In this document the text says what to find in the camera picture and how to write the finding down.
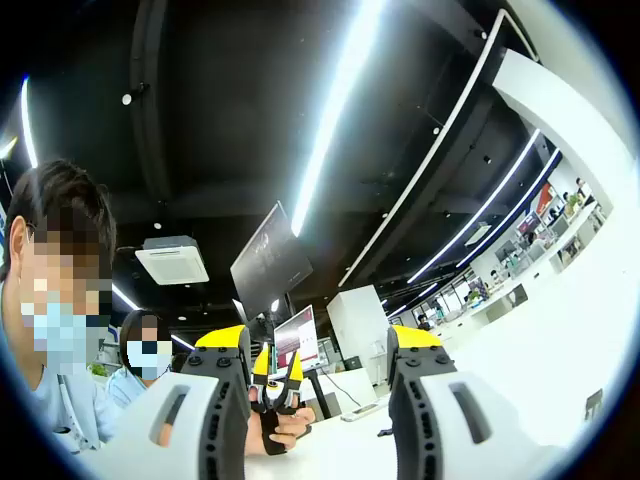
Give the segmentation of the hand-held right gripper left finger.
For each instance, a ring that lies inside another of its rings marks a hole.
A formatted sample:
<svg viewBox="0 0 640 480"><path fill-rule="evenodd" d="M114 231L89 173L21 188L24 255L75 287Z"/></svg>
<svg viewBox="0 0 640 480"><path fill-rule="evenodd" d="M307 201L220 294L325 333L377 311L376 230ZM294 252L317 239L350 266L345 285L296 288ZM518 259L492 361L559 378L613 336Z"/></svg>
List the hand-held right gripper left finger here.
<svg viewBox="0 0 640 480"><path fill-rule="evenodd" d="M242 479L250 417L250 335L243 325L196 343L128 406L94 454L99 479Z"/></svg>

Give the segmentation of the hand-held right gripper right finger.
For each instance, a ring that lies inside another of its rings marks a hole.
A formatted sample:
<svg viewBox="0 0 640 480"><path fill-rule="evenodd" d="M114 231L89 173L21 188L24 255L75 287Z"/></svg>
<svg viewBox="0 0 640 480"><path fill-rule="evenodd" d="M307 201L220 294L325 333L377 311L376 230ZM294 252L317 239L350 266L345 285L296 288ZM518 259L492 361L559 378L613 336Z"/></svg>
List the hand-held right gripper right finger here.
<svg viewBox="0 0 640 480"><path fill-rule="evenodd" d="M562 454L536 443L515 407L458 370L431 333L393 325L387 354L398 478L543 479Z"/></svg>

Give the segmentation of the person's left hand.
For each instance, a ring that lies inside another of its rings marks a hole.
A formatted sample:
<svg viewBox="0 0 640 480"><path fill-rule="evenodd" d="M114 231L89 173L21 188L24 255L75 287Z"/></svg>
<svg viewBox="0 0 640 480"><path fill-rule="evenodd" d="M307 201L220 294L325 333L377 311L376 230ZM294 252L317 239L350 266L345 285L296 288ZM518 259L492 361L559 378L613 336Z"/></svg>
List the person's left hand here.
<svg viewBox="0 0 640 480"><path fill-rule="evenodd" d="M263 428L263 422L258 412L250 411L244 453L246 456L267 456L267 447L279 445L285 451L292 450L299 438L310 432L311 424L315 421L314 411L301 405L300 397L294 396L292 414L277 414L276 425Z"/></svg>

